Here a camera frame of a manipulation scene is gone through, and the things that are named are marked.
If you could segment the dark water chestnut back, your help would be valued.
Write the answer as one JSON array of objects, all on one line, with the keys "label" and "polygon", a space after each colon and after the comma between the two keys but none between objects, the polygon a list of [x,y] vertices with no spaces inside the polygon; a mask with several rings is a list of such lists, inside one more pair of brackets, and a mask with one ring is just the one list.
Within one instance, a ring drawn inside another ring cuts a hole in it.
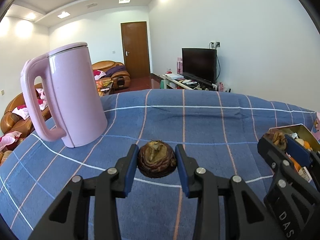
[{"label": "dark water chestnut back", "polygon": [[277,146],[280,150],[284,151],[287,148],[287,139],[285,134],[279,129],[273,128],[269,129],[264,135],[264,138],[271,141],[275,146]]}]

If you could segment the dark water chestnut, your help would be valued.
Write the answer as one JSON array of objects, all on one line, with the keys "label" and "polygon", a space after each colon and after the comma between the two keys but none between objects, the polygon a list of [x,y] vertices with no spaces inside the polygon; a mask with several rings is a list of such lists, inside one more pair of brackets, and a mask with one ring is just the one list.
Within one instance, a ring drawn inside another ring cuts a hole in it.
[{"label": "dark water chestnut", "polygon": [[287,139],[285,134],[279,129],[273,128],[269,129],[264,135],[264,138],[271,141],[275,146],[277,146],[280,150],[284,151],[287,148]]},{"label": "dark water chestnut", "polygon": [[170,145],[154,140],[140,148],[137,167],[146,177],[163,178],[176,170],[177,159]]}]

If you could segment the dark water chestnut front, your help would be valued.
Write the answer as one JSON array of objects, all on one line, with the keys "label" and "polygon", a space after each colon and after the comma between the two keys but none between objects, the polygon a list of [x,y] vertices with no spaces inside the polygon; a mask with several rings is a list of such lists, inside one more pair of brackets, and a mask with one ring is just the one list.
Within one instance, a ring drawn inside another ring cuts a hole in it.
[{"label": "dark water chestnut front", "polygon": [[146,177],[163,178],[176,170],[177,159],[170,145],[154,140],[140,148],[137,167]]}]

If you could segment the cut yam piece in tin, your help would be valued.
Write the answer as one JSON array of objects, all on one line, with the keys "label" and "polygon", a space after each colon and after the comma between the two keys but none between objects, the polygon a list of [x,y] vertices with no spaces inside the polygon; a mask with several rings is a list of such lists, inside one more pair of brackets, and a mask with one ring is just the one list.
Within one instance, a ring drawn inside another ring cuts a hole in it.
[{"label": "cut yam piece in tin", "polygon": [[300,145],[302,145],[303,147],[305,146],[305,141],[303,139],[300,139],[300,138],[296,138],[295,141],[297,143],[299,143]]}]

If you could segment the orange fruit back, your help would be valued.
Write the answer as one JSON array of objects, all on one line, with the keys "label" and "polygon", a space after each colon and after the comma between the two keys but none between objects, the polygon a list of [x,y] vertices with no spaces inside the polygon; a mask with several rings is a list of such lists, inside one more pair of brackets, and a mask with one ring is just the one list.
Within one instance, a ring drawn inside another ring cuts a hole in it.
[{"label": "orange fruit back", "polygon": [[308,150],[308,151],[313,151],[313,148],[310,146],[310,144],[307,141],[304,141],[304,147]]}]

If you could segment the orange fruit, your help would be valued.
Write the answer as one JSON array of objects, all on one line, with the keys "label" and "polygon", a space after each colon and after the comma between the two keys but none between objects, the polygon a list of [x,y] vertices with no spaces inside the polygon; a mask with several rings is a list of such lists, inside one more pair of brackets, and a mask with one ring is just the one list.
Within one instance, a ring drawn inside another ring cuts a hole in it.
[{"label": "orange fruit", "polygon": [[293,162],[294,167],[295,167],[295,170],[296,170],[297,172],[299,172],[300,169],[302,168],[302,167],[299,165],[299,163],[298,163],[293,157],[291,157],[290,155],[289,155],[289,159]]},{"label": "orange fruit", "polygon": [[307,141],[304,141],[304,147],[308,150],[308,151],[313,151],[313,148],[310,146],[310,144]]}]

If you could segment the pink metal tin box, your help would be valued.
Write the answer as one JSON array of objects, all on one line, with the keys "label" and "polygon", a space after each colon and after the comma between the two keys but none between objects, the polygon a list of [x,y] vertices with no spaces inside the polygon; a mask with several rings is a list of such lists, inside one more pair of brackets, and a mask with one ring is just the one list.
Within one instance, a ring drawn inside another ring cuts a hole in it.
[{"label": "pink metal tin box", "polygon": [[284,151],[302,178],[319,188],[319,142],[303,124],[273,127],[265,135]]}]

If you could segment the orange fruit front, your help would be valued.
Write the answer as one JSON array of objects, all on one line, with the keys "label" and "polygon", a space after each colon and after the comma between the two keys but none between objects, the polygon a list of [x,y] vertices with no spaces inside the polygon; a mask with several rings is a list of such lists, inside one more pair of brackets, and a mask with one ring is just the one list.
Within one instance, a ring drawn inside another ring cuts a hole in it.
[{"label": "orange fruit front", "polygon": [[289,155],[289,159],[293,162],[294,167],[295,167],[295,170],[296,170],[297,172],[299,172],[300,169],[302,168],[302,167],[299,165],[299,163],[298,163],[293,157],[291,157],[290,155]]}]

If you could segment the pink cartoon cup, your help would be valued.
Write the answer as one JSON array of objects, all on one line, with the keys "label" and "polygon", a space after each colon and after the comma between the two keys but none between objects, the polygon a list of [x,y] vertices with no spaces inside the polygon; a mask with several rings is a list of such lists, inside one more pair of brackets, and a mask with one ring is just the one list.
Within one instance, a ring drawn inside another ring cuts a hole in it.
[{"label": "pink cartoon cup", "polygon": [[319,112],[317,112],[316,114],[316,118],[314,120],[311,133],[317,139],[317,141],[320,142],[320,113]]}]

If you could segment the blue plaid tablecloth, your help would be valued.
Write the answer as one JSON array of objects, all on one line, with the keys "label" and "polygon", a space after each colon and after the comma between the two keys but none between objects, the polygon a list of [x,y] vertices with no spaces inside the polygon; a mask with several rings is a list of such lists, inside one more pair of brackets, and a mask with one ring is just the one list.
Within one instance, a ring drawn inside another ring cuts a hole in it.
[{"label": "blue plaid tablecloth", "polygon": [[27,239],[54,198],[74,177],[91,178],[114,166],[132,144],[183,145],[216,176],[239,175],[259,198],[272,170],[257,151],[272,127],[303,124],[316,112],[253,96],[148,89],[102,98],[107,129],[92,143],[68,148],[31,133],[1,165],[1,216],[18,239]]}]

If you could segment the pink electric kettle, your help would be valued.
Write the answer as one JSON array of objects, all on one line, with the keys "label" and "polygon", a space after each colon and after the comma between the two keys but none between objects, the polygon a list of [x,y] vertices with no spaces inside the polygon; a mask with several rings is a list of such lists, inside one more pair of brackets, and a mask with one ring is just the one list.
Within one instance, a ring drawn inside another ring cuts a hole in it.
[{"label": "pink electric kettle", "polygon": [[[34,81],[42,87],[55,128],[49,130],[40,112]],[[97,92],[88,45],[68,44],[28,60],[21,71],[21,88],[31,121],[45,141],[62,139],[68,148],[87,145],[107,128]]]}]

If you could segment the black television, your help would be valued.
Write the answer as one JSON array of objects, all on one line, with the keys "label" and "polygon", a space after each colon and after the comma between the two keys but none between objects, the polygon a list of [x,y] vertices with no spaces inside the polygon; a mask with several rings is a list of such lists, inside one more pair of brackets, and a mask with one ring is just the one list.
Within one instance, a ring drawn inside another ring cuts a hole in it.
[{"label": "black television", "polygon": [[217,70],[216,49],[182,48],[182,75],[215,83]]}]

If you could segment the white tv stand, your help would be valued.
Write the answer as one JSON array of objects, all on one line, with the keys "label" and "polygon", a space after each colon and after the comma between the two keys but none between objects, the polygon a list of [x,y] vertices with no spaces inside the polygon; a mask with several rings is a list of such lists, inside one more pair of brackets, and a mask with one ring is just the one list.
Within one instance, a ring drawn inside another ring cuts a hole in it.
[{"label": "white tv stand", "polygon": [[213,83],[197,82],[195,80],[185,79],[178,74],[164,74],[160,76],[163,79],[164,89],[187,89],[187,90],[211,90],[218,91],[219,87]]}]

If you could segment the coffee table with items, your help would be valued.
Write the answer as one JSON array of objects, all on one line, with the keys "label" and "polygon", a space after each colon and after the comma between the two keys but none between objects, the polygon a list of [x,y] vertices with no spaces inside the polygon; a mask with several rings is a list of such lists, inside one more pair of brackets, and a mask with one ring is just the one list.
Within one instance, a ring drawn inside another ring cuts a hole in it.
[{"label": "coffee table with items", "polygon": [[97,91],[100,97],[111,94],[113,91],[113,80],[97,80]]}]

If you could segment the brown wooden door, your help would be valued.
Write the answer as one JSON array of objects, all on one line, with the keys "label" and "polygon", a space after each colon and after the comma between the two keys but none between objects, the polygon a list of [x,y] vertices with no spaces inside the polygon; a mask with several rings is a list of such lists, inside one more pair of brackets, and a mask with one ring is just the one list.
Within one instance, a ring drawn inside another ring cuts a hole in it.
[{"label": "brown wooden door", "polygon": [[147,22],[121,23],[124,64],[132,79],[150,75]]}]

